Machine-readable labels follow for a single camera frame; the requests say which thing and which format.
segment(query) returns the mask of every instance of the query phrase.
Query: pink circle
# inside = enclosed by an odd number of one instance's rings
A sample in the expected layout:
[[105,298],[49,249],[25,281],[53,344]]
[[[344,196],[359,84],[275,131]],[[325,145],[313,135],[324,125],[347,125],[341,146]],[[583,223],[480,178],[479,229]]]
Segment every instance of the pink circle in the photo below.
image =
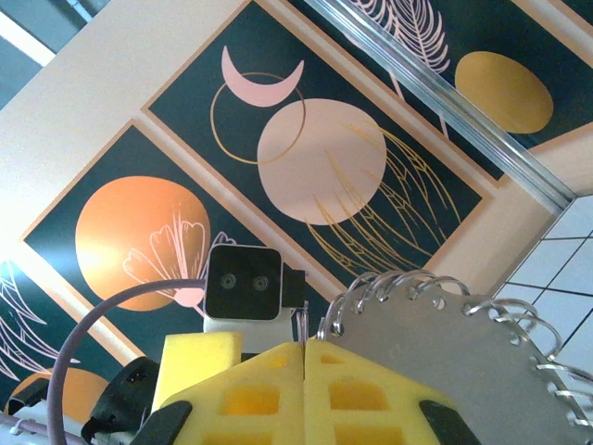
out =
[[175,292],[175,301],[185,308],[195,308],[204,299],[204,289],[186,288]]

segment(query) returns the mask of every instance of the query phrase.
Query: camera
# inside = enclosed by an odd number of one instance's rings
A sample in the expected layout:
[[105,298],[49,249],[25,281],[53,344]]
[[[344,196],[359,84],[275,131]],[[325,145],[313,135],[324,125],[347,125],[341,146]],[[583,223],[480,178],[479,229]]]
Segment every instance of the camera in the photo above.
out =
[[210,252],[204,311],[217,320],[273,320],[282,307],[282,281],[277,250],[218,245]]
[[210,251],[204,332],[240,331],[246,357],[293,341],[292,314],[305,307],[306,273],[280,252],[218,245]]

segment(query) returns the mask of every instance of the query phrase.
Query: light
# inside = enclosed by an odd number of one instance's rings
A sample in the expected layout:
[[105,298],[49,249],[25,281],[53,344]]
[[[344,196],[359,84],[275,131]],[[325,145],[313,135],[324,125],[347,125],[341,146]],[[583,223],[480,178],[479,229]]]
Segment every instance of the light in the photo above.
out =
[[52,50],[22,29],[2,11],[0,11],[0,36],[42,67],[47,65],[56,56]]

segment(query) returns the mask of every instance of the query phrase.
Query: camera lens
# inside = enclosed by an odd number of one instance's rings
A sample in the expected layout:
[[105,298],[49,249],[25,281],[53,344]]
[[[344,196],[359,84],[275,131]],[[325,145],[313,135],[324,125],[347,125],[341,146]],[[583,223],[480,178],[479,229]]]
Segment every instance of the camera lens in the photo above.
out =
[[221,286],[223,289],[232,289],[237,283],[237,278],[232,273],[226,273],[222,276]]
[[268,284],[270,280],[266,276],[258,276],[253,280],[253,287],[256,290],[266,290],[268,288]]

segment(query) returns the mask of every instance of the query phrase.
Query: gold circle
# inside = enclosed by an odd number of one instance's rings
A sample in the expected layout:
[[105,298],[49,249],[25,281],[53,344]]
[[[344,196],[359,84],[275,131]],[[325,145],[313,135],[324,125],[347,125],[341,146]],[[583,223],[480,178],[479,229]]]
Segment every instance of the gold circle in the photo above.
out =
[[554,112],[546,85],[519,62],[500,54],[475,51],[464,56],[455,69],[455,86],[509,133],[538,132]]
[[[49,374],[35,373],[22,380],[10,397],[26,388],[38,378],[49,380]],[[78,368],[68,368],[64,384],[63,413],[75,422],[84,424],[91,417],[99,397],[107,387],[105,378]]]
[[[262,76],[270,76],[270,77],[277,79],[279,81],[284,80],[282,77],[277,76],[275,74],[269,74],[268,72],[245,72],[241,75],[242,76],[262,75]],[[233,158],[234,160],[238,160],[239,162],[243,162],[245,164],[251,164],[251,165],[268,164],[270,162],[274,162],[275,160],[278,160],[279,158],[284,156],[286,153],[288,153],[293,146],[295,146],[298,138],[300,137],[300,134],[303,133],[303,128],[305,127],[305,119],[307,118],[307,107],[305,106],[305,98],[303,97],[303,95],[301,94],[299,89],[296,87],[295,87],[295,91],[298,94],[298,97],[300,98],[301,103],[303,104],[303,121],[300,123],[300,128],[298,129],[298,133],[296,134],[295,140],[290,144],[290,146],[288,146],[288,148],[285,149],[278,156],[276,156],[272,159],[267,159],[267,160],[249,160],[249,159],[241,158],[241,157],[231,153],[224,146],[221,139],[219,138],[219,134],[216,131],[216,125],[214,124],[214,106],[216,105],[216,101],[218,100],[219,95],[221,94],[221,92],[225,86],[226,86],[226,83],[223,83],[221,85],[221,87],[219,88],[219,90],[216,92],[216,95],[214,95],[214,98],[212,99],[212,105],[210,106],[210,126],[212,127],[212,133],[214,134],[214,139],[216,139],[216,143],[219,145],[221,150],[227,154],[227,156],[229,156],[230,158]]]

